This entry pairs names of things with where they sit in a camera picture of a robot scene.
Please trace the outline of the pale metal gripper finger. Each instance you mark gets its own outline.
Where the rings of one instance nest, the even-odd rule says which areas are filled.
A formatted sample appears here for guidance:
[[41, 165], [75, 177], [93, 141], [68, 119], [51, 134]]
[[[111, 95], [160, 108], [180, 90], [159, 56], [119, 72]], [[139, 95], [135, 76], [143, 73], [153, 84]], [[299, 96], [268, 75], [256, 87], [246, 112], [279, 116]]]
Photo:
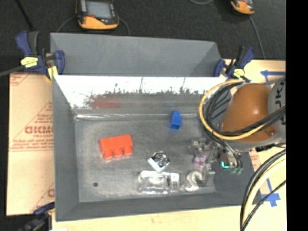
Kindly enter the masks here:
[[212, 164], [217, 160], [216, 155], [210, 153], [194, 154], [192, 163], [199, 168], [205, 167], [207, 164]]
[[212, 140], [207, 140], [206, 138], [200, 138], [192, 140], [190, 148], [201, 153], [209, 153], [212, 150], [218, 149], [218, 146]]

